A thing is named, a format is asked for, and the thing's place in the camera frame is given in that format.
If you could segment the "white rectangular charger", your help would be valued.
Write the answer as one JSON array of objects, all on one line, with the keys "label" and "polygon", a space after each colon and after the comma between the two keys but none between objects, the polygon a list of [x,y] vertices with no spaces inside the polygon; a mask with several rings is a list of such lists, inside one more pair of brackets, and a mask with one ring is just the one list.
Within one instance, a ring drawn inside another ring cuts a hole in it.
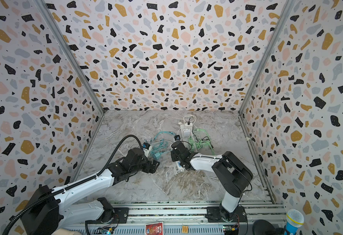
[{"label": "white rectangular charger", "polygon": [[189,138],[191,136],[192,131],[190,129],[183,129],[182,130],[182,137],[183,138]]}]

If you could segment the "large colourful power strip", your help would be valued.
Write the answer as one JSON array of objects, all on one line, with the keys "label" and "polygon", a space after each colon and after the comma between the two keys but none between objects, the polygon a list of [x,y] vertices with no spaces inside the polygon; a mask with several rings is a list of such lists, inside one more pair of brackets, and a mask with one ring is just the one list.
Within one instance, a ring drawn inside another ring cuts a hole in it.
[{"label": "large colourful power strip", "polygon": [[193,152],[197,152],[198,151],[198,148],[197,148],[197,144],[196,144],[196,136],[193,134],[193,130],[191,130],[192,133],[191,133],[191,136],[189,138],[183,138],[182,137],[182,130],[180,129],[180,137],[183,141],[186,141],[188,143],[190,143],[192,145],[192,151]]}]

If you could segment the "small white blue power strip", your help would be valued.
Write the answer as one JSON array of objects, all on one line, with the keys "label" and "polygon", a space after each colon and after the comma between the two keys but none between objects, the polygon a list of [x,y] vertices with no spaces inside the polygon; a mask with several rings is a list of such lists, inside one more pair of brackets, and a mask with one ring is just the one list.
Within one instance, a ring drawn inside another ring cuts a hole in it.
[{"label": "small white blue power strip", "polygon": [[177,173],[180,173],[180,172],[184,172],[185,171],[185,168],[183,166],[181,166],[180,162],[176,162],[176,171]]}]

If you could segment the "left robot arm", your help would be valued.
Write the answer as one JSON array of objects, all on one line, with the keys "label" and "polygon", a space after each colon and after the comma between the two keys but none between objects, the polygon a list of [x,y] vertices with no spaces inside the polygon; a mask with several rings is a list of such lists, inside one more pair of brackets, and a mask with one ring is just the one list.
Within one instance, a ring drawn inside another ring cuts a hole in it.
[{"label": "left robot arm", "polygon": [[142,144],[132,148],[127,155],[113,161],[113,157],[122,143],[128,139],[139,139],[127,135],[120,140],[103,168],[88,177],[73,183],[50,189],[40,187],[35,191],[25,208],[13,216],[3,231],[8,235],[18,220],[21,220],[24,230],[29,235],[51,235],[56,230],[70,224],[84,222],[108,223],[119,220],[114,207],[104,198],[98,198],[90,203],[78,204],[81,199],[121,181],[128,181],[138,172],[155,173],[160,163],[149,160],[144,153]]}]

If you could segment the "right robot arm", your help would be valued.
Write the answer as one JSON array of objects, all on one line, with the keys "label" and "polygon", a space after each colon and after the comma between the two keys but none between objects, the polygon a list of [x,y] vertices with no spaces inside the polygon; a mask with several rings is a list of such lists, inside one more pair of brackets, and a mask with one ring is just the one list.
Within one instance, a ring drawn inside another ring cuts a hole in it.
[{"label": "right robot arm", "polygon": [[214,173],[225,189],[218,207],[208,207],[208,222],[232,222],[239,219],[236,214],[240,200],[247,187],[251,187],[253,173],[232,152],[213,156],[190,152],[182,141],[171,144],[171,159],[180,162],[185,170],[200,170]]}]

